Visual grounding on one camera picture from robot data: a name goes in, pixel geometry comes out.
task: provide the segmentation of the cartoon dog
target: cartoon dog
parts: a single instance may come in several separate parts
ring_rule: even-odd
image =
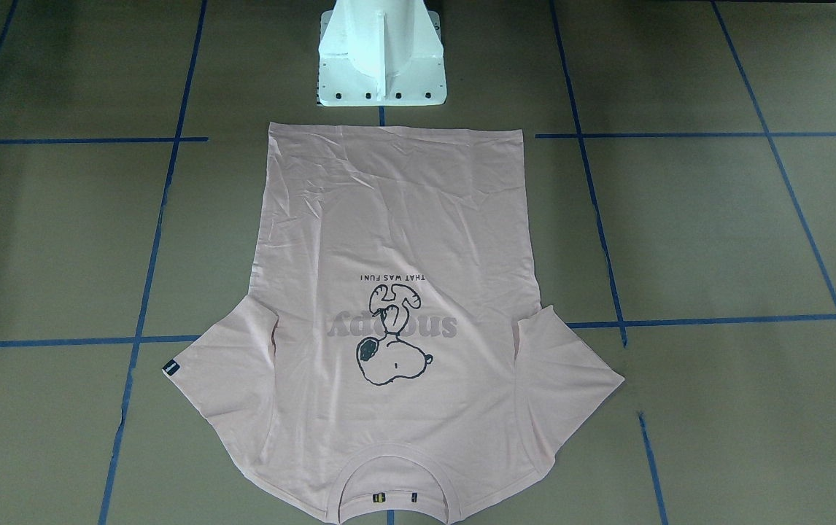
[[[434,359],[418,346],[401,339],[409,322],[409,308],[421,307],[421,297],[411,287],[381,284],[369,295],[369,313],[379,316],[385,334],[365,337],[357,345],[357,363],[364,378],[373,385],[388,385],[396,378],[415,379]]]

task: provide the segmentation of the floor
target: floor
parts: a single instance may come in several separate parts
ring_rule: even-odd
[[[0,1],[0,523],[312,523],[159,371],[244,295],[269,122],[525,130],[543,302],[626,383],[467,523],[836,523],[836,4],[444,2],[447,103],[326,109],[331,4]]]

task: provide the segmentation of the shirt tag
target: shirt tag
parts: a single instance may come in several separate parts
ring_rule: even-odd
[[[175,362],[175,359],[172,359],[170,362],[165,363],[162,370],[165,371],[166,376],[174,376],[175,372],[178,372],[179,368],[181,368],[181,365],[178,365],[178,363]]]

